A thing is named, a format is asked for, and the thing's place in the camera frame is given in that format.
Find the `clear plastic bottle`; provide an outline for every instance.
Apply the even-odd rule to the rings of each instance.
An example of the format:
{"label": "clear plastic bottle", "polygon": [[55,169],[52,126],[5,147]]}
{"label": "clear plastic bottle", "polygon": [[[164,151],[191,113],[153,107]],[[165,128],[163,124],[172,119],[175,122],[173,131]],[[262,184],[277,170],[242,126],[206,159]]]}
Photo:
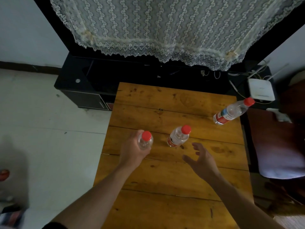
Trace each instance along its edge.
{"label": "clear plastic bottle", "polygon": [[183,144],[189,138],[190,132],[191,127],[189,125],[175,128],[167,138],[167,144],[171,147],[176,147]]}
{"label": "clear plastic bottle", "polygon": [[228,121],[231,121],[236,117],[239,117],[244,114],[248,110],[248,108],[254,104],[255,101],[251,97],[237,101],[234,104],[230,104],[221,112],[213,116],[214,123],[218,125],[223,125]]}
{"label": "clear plastic bottle", "polygon": [[153,145],[153,136],[150,131],[144,131],[139,135],[138,145],[141,150],[145,150]]}

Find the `white wall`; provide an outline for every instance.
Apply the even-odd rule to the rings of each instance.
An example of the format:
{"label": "white wall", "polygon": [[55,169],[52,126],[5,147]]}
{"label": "white wall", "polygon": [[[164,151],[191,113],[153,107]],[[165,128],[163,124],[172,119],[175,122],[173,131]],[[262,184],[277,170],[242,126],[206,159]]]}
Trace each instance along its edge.
{"label": "white wall", "polygon": [[62,67],[68,52],[33,0],[0,0],[0,61]]}
{"label": "white wall", "polygon": [[289,63],[287,67],[274,77],[275,81],[305,69],[305,25],[269,54],[265,61],[270,61],[268,66],[272,74]]}

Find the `white lace curtain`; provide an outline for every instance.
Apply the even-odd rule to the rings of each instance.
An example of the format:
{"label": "white lace curtain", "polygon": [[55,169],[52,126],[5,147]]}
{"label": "white lace curtain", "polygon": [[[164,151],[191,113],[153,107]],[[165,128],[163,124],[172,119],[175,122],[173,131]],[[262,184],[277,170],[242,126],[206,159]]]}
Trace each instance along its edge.
{"label": "white lace curtain", "polygon": [[75,42],[228,70],[303,0],[51,0]]}

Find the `wooden tabletop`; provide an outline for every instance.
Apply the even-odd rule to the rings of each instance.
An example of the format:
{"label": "wooden tabletop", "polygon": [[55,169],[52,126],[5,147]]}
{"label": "wooden tabletop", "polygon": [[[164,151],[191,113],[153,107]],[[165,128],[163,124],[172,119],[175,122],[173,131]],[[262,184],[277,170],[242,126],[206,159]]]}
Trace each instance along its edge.
{"label": "wooden tabletop", "polygon": [[[223,176],[252,197],[240,120],[216,125],[213,115],[236,97],[173,88],[120,83],[94,184],[118,164],[120,145],[137,129],[149,130],[150,154],[131,174],[103,228],[237,228],[214,190],[184,163],[196,159],[192,142],[202,143]],[[190,138],[177,148],[166,139],[188,124]]]}

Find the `white tile floor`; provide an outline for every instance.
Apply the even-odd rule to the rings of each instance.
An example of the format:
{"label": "white tile floor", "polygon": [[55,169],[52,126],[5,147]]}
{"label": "white tile floor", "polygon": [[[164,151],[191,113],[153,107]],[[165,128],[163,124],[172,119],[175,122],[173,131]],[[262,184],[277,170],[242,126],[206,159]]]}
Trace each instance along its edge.
{"label": "white tile floor", "polygon": [[77,108],[57,76],[0,69],[0,183],[42,228],[93,185],[111,112]]}

